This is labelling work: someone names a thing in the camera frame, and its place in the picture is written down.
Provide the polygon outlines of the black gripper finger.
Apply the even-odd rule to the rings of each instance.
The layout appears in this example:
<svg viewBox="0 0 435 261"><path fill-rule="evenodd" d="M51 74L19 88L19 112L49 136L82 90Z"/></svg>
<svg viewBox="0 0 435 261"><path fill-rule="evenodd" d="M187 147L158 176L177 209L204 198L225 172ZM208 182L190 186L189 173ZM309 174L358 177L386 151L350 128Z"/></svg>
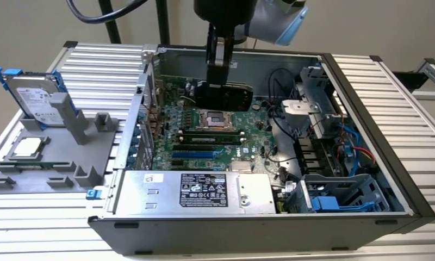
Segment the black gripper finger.
<svg viewBox="0 0 435 261"><path fill-rule="evenodd" d="M229 62L233 50L232 23L209 24L206 37L206 82L224 85L228 80Z"/></svg>

